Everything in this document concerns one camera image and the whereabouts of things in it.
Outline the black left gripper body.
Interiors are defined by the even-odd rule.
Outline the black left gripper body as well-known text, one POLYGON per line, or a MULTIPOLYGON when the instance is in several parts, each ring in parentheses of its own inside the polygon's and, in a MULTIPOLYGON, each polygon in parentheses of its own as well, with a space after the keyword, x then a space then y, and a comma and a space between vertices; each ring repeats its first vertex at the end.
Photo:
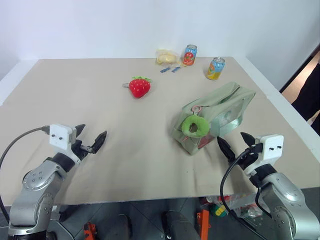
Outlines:
POLYGON ((71 150, 80 160, 93 153, 93 149, 90 146, 82 145, 82 141, 78 139, 71 145, 71 150))

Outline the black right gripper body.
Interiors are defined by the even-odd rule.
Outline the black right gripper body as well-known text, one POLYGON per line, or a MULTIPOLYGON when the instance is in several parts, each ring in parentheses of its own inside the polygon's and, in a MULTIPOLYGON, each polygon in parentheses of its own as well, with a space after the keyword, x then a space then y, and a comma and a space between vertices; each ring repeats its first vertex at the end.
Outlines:
POLYGON ((247 168, 258 159, 259 153, 262 151, 262 143, 253 144, 246 148, 244 152, 235 159, 235 164, 239 165, 241 168, 247 168))

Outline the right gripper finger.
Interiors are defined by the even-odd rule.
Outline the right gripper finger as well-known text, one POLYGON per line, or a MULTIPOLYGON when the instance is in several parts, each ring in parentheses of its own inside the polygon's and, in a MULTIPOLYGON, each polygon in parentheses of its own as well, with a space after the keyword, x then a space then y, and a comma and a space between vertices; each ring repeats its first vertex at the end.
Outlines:
POLYGON ((225 139, 223 139, 220 136, 217 137, 217 143, 220 150, 222 151, 224 156, 227 158, 228 163, 232 164, 236 160, 236 155, 231 149, 231 146, 228 144, 228 142, 225 139))
POLYGON ((246 132, 241 132, 240 133, 244 142, 249 146, 252 147, 256 144, 256 139, 253 137, 251 134, 246 133, 246 132))

